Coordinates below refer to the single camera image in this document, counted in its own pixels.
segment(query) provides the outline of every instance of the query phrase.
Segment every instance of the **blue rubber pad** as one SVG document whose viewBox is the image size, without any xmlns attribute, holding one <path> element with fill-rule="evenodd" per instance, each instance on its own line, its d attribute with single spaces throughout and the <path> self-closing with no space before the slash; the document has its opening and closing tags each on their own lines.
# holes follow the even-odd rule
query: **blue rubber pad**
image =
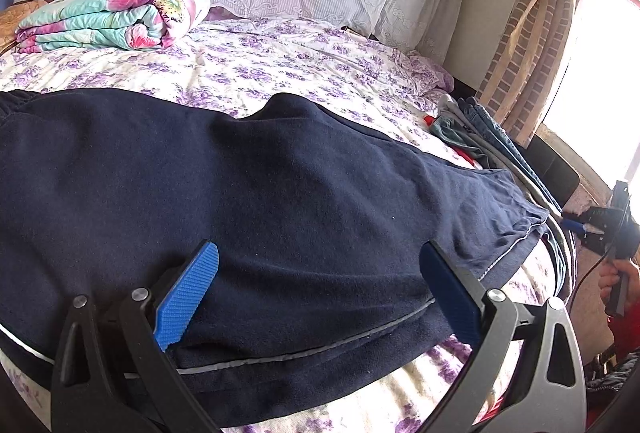
<svg viewBox="0 0 640 433">
<path fill-rule="evenodd" d="M 482 337 L 480 308 L 429 241 L 420 249 L 420 273 L 458 340 L 472 348 L 477 346 Z M 465 274 L 458 270 L 458 275 Z M 480 285 L 475 278 L 470 281 Z"/>
<path fill-rule="evenodd" d="M 154 337 L 163 352 L 182 338 L 196 308 L 218 273 L 218 262 L 217 246 L 207 241 L 158 305 Z"/>
</svg>

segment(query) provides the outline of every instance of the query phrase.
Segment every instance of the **brown striped curtain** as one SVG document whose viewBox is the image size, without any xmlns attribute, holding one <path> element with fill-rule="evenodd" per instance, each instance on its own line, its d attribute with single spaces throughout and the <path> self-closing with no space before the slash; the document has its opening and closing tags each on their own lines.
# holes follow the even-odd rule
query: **brown striped curtain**
<svg viewBox="0 0 640 433">
<path fill-rule="evenodd" d="M 544 116 L 578 0 L 517 0 L 478 99 L 526 146 Z"/>
</svg>

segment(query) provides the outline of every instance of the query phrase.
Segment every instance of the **floral bedsheet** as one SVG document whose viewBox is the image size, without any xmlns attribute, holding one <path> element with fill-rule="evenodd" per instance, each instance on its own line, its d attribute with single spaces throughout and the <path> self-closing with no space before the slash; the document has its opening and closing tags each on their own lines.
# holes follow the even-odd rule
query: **floral bedsheet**
<svg viewBox="0 0 640 433">
<path fill-rule="evenodd" d="M 174 46 L 151 52 L 72 48 L 0 57 L 0 90 L 122 88 L 235 117 L 254 113 L 274 93 L 297 93 L 394 139 L 472 167 L 431 136 L 422 120 L 436 111 L 442 88 L 450 87 L 450 76 L 420 56 L 406 56 L 328 23 L 304 19 L 205 22 Z M 514 301 L 541 303 L 554 287 L 551 260 L 539 243 L 504 289 Z M 469 354 L 470 348 L 451 336 L 346 397 L 226 431 L 412 433 L 444 396 Z M 512 343 L 485 409 L 506 389 L 518 354 L 519 345 Z M 49 392 L 2 352 L 0 363 L 50 427 Z"/>
</svg>

